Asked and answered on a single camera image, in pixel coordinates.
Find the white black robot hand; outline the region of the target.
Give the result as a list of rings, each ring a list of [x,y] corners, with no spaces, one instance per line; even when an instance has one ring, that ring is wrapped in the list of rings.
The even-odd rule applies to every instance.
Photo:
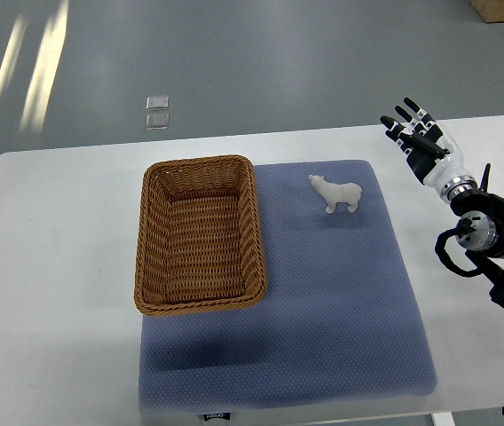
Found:
[[[458,194],[477,188],[477,181],[464,167],[464,155],[449,132],[433,116],[410,98],[395,111],[403,119],[383,115],[385,135],[406,156],[417,180],[434,189],[446,203]]]

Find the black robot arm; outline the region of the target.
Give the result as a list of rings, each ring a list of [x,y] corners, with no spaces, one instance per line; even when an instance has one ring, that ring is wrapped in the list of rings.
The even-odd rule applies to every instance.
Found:
[[[490,170],[486,164],[480,185],[471,177],[455,177],[442,186],[442,199],[459,221],[438,235],[435,252],[446,269],[461,277],[485,276],[492,283],[491,300],[504,309],[504,198],[488,192]],[[460,268],[446,252],[452,237],[474,269]]]

